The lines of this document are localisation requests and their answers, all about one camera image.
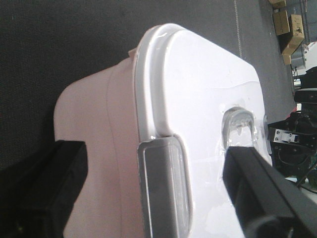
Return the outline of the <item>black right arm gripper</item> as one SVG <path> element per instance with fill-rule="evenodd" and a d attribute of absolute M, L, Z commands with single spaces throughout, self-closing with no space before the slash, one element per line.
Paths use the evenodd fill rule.
<path fill-rule="evenodd" d="M 268 125 L 273 168 L 253 147 L 229 147 L 223 181 L 247 238 L 315 238 L 317 205 L 285 177 L 302 177 L 317 153 L 317 117 Z"/>

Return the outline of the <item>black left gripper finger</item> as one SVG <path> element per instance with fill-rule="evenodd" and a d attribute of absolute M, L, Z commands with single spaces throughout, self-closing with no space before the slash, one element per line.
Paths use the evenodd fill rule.
<path fill-rule="evenodd" d="M 61 238 L 88 174 L 86 144 L 59 140 L 0 173 L 0 236 Z"/>

